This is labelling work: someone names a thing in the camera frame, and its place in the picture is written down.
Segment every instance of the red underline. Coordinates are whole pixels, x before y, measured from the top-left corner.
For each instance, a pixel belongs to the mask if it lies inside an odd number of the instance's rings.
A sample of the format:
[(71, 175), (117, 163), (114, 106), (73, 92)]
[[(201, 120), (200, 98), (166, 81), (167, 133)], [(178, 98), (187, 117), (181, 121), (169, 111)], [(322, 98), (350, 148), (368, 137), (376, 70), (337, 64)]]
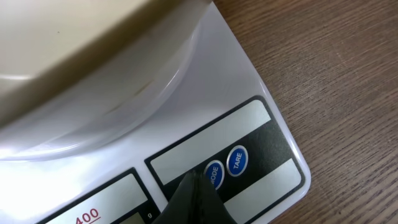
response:
[(95, 222), (95, 221), (97, 221), (97, 220), (99, 220), (101, 217), (98, 217), (96, 220), (94, 220), (94, 221), (92, 221), (91, 223), (89, 223), (89, 224), (92, 224), (93, 222)]

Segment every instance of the white label strip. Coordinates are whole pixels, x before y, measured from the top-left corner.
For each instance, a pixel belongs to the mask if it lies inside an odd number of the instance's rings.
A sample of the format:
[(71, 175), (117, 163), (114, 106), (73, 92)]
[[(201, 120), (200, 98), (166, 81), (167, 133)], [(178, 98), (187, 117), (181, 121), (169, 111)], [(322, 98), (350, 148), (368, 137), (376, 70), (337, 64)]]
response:
[(243, 224), (293, 190), (301, 182), (301, 175), (289, 159), (265, 177), (224, 203), (238, 224)]
[(254, 100), (150, 162), (163, 184), (220, 152), (271, 118)]
[(48, 223), (109, 224), (146, 201), (136, 178), (129, 174)]

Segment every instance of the table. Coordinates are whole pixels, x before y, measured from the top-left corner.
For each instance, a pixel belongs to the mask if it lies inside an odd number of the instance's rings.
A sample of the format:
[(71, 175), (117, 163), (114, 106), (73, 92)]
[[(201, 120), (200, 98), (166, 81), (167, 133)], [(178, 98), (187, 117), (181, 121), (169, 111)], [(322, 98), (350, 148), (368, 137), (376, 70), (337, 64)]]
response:
[(273, 223), (398, 223), (398, 1), (215, 3), (312, 173)]

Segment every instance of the button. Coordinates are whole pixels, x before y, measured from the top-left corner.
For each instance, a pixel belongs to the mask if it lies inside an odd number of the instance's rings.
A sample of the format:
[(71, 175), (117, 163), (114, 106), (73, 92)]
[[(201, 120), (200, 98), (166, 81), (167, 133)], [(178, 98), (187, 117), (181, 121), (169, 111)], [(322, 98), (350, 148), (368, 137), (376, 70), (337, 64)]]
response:
[(248, 166), (248, 151), (243, 146), (235, 146), (228, 154), (226, 169), (228, 173), (237, 177), (241, 175)]
[(224, 181), (224, 165), (220, 161), (211, 161), (207, 164), (205, 171), (203, 172), (214, 185), (214, 187), (219, 189)]

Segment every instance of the black pointed object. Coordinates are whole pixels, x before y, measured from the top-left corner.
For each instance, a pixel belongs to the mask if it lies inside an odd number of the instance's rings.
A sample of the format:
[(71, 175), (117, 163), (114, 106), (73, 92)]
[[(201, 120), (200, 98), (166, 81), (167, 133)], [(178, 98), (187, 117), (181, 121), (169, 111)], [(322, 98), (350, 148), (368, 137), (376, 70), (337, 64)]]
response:
[(185, 175), (169, 204), (153, 224), (236, 224), (213, 184), (202, 173)]

